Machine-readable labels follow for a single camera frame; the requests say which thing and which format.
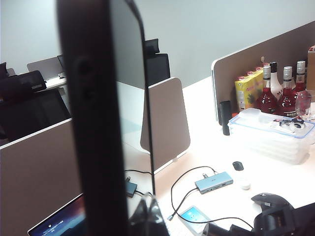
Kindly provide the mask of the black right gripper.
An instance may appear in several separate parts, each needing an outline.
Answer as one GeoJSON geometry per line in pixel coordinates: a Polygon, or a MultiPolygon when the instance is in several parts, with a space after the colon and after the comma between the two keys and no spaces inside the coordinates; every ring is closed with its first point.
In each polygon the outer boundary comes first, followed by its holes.
{"type": "MultiPolygon", "coordinates": [[[[296,229],[293,214],[290,209],[271,208],[263,211],[254,219],[256,236],[287,236],[296,229]]],[[[229,230],[207,223],[202,231],[203,236],[253,236],[253,232],[231,225],[229,230]]]]}

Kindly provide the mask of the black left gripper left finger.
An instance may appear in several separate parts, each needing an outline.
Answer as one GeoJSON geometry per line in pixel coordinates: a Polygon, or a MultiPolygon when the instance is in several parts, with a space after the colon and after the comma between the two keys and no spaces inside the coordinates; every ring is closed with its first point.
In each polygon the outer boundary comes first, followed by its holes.
{"type": "Polygon", "coordinates": [[[148,236],[148,214],[150,196],[142,196],[135,212],[129,219],[129,235],[130,236],[148,236]]]}

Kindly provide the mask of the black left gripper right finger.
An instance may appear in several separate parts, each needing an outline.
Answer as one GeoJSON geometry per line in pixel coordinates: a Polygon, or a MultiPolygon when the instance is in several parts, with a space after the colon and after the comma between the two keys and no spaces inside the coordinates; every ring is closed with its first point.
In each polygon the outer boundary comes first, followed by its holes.
{"type": "Polygon", "coordinates": [[[168,236],[169,232],[161,214],[158,202],[155,197],[152,198],[149,206],[149,235],[150,236],[168,236]]]}

